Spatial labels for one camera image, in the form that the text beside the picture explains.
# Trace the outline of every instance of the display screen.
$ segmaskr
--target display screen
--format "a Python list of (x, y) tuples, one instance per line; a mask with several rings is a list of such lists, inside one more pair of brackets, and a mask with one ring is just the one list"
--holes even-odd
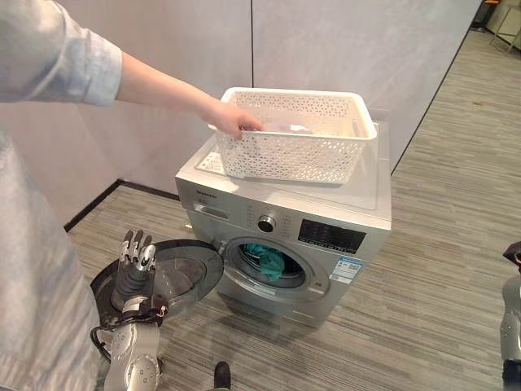
[(300, 225), (299, 240), (344, 253), (355, 254), (365, 236), (365, 232), (346, 230), (338, 226), (304, 219)]

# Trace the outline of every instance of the teal cloth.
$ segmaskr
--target teal cloth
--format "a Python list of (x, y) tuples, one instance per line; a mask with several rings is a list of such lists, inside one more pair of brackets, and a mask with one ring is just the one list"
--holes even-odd
[(280, 251), (262, 244), (246, 244), (245, 250), (259, 257), (260, 272), (271, 282), (278, 281), (284, 271), (284, 258)]

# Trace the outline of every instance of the sticker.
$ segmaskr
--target sticker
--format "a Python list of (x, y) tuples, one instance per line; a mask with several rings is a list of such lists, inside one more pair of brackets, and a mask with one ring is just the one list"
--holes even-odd
[(356, 258), (340, 257), (329, 278), (341, 283), (351, 283), (362, 267), (363, 262)]

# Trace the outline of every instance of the laundry basket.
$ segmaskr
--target laundry basket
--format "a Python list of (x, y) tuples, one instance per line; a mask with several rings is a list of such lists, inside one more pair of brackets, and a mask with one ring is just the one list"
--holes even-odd
[(358, 94), (231, 88), (222, 97), (265, 124), (304, 127), (311, 134), (217, 131), (226, 174), (301, 182), (345, 183), (376, 130)]

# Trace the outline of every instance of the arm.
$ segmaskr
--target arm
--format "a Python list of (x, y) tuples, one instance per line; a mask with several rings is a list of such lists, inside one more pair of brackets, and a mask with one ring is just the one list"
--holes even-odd
[(245, 110), (223, 103), (126, 53), (123, 53), (123, 74), (116, 99), (192, 112), (235, 137), (240, 137), (241, 129), (264, 128)]
[(114, 99), (192, 112), (235, 137), (263, 129), (248, 112), (121, 53), (52, 1), (0, 2), (0, 102)]

